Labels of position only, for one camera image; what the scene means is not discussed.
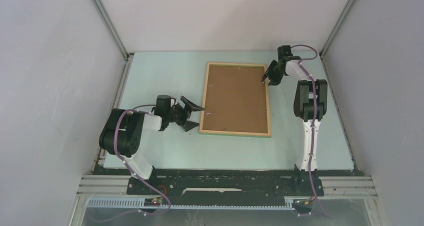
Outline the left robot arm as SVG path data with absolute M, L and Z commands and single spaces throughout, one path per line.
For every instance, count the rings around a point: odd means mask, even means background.
M 117 156 L 130 171 L 140 179 L 138 187 L 145 194 L 153 194 L 158 180 L 152 177 L 154 166 L 139 152 L 144 131 L 163 132 L 171 123 L 188 132 L 200 124 L 190 120 L 193 112 L 205 108 L 181 96 L 181 105 L 170 95 L 158 95 L 155 104 L 139 105 L 132 109 L 113 108 L 99 136 L 99 147 Z

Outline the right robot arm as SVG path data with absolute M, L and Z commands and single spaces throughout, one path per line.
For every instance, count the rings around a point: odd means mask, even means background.
M 328 107 L 328 82 L 325 79 L 315 79 L 305 68 L 305 61 L 313 60 L 318 56 L 303 58 L 292 53 L 296 47 L 313 49 L 311 46 L 282 45 L 277 48 L 277 60 L 272 60 L 262 82 L 269 86 L 277 86 L 283 77 L 290 77 L 296 81 L 296 90 L 293 100 L 293 113 L 299 119 L 301 132 L 301 147 L 299 158 L 295 163 L 295 176 L 291 180 L 291 190 L 297 195 L 304 195 L 319 183 L 317 176 L 317 146 L 319 127 Z

